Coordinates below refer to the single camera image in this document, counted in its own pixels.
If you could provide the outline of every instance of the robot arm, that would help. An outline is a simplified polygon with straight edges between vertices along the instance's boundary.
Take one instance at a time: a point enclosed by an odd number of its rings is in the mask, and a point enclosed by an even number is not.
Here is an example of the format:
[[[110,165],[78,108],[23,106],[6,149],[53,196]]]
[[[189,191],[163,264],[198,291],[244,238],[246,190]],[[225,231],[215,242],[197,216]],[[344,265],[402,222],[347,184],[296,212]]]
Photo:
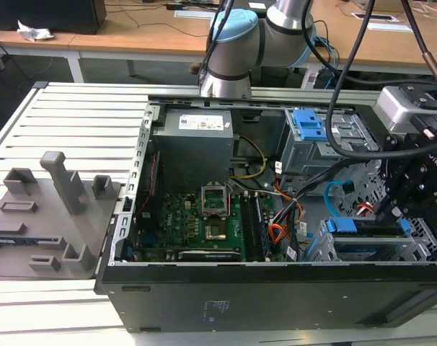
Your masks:
[[[203,97],[250,98],[249,71],[254,66],[291,67],[304,63],[310,51],[301,33],[301,13],[307,0],[277,0],[258,19],[248,10],[232,9],[224,29],[216,38],[200,95]],[[213,28],[215,37],[221,12]],[[308,15],[306,26],[315,36],[313,18]]]

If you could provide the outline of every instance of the blue cable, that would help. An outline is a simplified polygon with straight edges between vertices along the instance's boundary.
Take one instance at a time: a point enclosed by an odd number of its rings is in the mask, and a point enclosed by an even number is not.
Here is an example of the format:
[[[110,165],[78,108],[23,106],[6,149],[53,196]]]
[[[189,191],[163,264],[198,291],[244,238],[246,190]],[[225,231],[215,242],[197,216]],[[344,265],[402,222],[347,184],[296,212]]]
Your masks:
[[[323,46],[326,47],[326,49],[327,49],[330,53],[332,53],[332,57],[334,58],[334,66],[336,66],[336,65],[337,65],[337,57],[336,57],[335,54],[334,54],[334,49],[332,49],[332,46],[330,46],[329,43],[327,43],[327,41],[326,41],[325,39],[323,39],[323,38],[321,38],[321,37],[319,37],[319,36],[317,37],[317,39],[318,39],[318,41],[320,41],[320,42],[323,44]],[[326,86],[325,86],[325,89],[327,89],[327,88],[330,86],[331,81],[332,81],[333,78],[334,78],[334,74],[332,74],[332,75],[331,75],[331,78],[329,78],[329,80],[327,81]]]
[[[323,198],[325,199],[325,205],[326,208],[328,209],[328,211],[335,216],[336,218],[338,218],[340,215],[339,213],[334,209],[334,207],[331,204],[331,201],[329,200],[329,189],[331,188],[331,186],[333,185],[343,185],[343,182],[339,182],[337,180],[333,181],[333,182],[328,182],[325,188],[325,193],[323,195]]]

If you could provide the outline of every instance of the white paper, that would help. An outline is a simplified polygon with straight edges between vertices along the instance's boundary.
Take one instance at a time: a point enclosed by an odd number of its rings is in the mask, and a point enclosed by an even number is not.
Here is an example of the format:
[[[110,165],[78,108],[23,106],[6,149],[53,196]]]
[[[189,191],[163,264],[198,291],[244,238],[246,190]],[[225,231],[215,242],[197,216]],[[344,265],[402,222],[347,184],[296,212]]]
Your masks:
[[[190,115],[180,117],[180,130],[224,130],[224,118],[221,115]]]
[[[265,4],[262,4],[261,2],[250,2],[249,7],[251,9],[267,9]]]
[[[34,27],[27,27],[18,21],[17,32],[25,39],[31,42],[36,40],[47,40],[54,36],[50,33],[49,29],[35,29]]]
[[[381,30],[381,31],[395,31],[395,32],[412,32],[412,30],[406,25],[399,25],[399,24],[369,23],[368,29]]]

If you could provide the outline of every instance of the printed label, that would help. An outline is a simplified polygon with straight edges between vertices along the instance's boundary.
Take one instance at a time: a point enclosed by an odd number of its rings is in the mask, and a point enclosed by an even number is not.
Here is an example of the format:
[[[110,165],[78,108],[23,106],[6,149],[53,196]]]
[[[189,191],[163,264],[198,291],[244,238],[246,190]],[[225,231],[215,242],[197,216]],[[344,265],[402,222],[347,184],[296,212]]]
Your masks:
[[[306,222],[301,222],[299,225],[299,232],[302,236],[306,236]]]
[[[295,250],[291,247],[288,247],[288,251],[286,253],[293,261],[297,260],[297,252],[295,252]]]
[[[224,130],[224,117],[221,115],[190,115],[180,117],[180,130]]]
[[[275,172],[278,174],[283,173],[283,162],[280,161],[275,162]]]
[[[262,4],[261,2],[250,2],[249,7],[251,9],[267,9],[265,4]]]

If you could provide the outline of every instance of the yellow wire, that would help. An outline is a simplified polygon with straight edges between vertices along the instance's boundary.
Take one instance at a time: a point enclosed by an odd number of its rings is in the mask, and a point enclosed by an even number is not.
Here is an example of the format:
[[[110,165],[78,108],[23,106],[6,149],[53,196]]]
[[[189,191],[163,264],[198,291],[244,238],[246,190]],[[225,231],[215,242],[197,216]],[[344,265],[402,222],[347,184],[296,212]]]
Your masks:
[[[257,151],[262,157],[262,168],[257,173],[251,175],[230,175],[229,177],[233,179],[254,179],[256,177],[259,177],[265,171],[265,168],[267,168],[267,159],[265,158],[265,155],[260,150],[260,148],[254,142],[248,139],[248,137],[246,136],[240,136],[240,137],[244,138],[246,141],[249,141],[254,146],[254,148],[257,149]]]

